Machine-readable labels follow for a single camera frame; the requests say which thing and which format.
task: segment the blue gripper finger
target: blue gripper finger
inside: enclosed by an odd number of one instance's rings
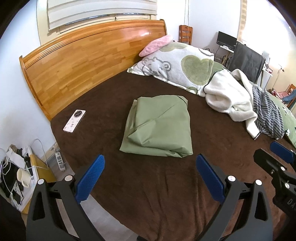
[[[202,154],[196,158],[196,169],[202,176],[212,198],[222,204],[225,199],[224,184]]]
[[[293,164],[294,162],[294,153],[293,151],[285,148],[283,145],[274,141],[270,144],[270,150],[276,154],[278,157],[283,159],[286,163]]]
[[[103,155],[99,155],[76,185],[75,198],[78,203],[87,199],[104,167],[105,158]]]

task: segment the pillow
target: pillow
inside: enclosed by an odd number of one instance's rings
[[[171,85],[205,97],[203,87],[209,82],[214,54],[191,45],[171,42],[147,55],[128,73],[152,75]]]
[[[159,39],[153,40],[139,53],[140,57],[144,57],[148,54],[151,54],[157,50],[159,50],[161,47],[169,44],[173,40],[172,35],[166,35]]]

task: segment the green folded cloth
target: green folded cloth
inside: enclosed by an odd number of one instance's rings
[[[160,95],[134,100],[120,150],[150,156],[192,155],[187,99]]]

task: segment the mug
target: mug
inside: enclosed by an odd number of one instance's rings
[[[31,175],[24,169],[19,168],[17,170],[17,180],[21,182],[25,188],[29,188],[31,182]]]

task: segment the striped cloth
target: striped cloth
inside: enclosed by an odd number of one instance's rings
[[[261,133],[264,133],[274,139],[283,138],[284,124],[278,107],[268,96],[266,90],[253,85],[254,103],[253,110],[258,118],[255,121]]]

